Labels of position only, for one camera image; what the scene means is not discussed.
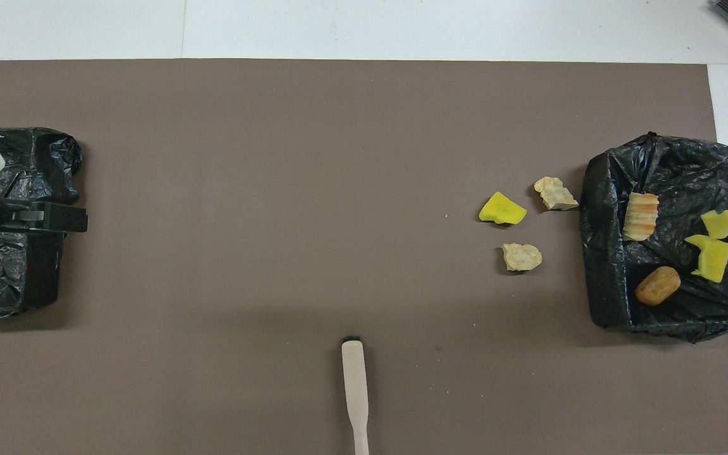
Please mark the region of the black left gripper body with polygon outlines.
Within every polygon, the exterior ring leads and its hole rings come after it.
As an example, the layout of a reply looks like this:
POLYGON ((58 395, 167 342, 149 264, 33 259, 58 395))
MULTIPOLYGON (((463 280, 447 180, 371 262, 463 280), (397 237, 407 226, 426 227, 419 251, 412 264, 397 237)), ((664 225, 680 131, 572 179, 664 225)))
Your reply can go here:
POLYGON ((0 232, 26 233, 35 227, 37 202, 0 202, 0 232))

